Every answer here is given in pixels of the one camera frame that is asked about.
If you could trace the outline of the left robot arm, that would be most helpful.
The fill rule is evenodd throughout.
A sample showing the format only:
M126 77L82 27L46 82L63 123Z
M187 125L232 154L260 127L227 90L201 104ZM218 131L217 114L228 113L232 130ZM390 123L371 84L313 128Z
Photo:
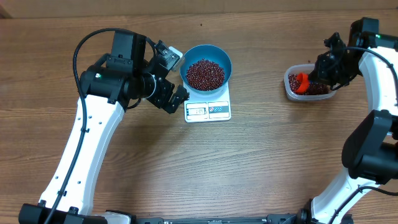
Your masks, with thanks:
M19 223L135 223L126 212L92 212L98 174L125 112L148 100L174 113L188 91L167 80L183 53L163 42L115 28L112 49L75 73L79 99L75 122L52 180L35 205L23 204Z

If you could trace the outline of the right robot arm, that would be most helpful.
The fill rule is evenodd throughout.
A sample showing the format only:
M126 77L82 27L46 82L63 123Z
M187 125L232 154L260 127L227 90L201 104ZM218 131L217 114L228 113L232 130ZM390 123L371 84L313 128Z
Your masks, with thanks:
M312 82L332 91L364 78L369 114L351 133L341 153L343 169L331 184L298 214L298 223L352 223L346 213L361 197L397 178L397 37L379 33L379 21L364 17L351 24L345 44L339 33L324 41L328 51L318 56L309 74Z

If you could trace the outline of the red scoop with blue handle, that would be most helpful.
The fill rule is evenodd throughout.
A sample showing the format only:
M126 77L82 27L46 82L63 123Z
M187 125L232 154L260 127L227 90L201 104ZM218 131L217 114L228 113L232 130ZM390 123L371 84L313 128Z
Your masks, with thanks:
M295 81L298 83L298 87L296 88L296 94L303 95L310 86L310 80L308 79L307 73L299 73L295 77Z

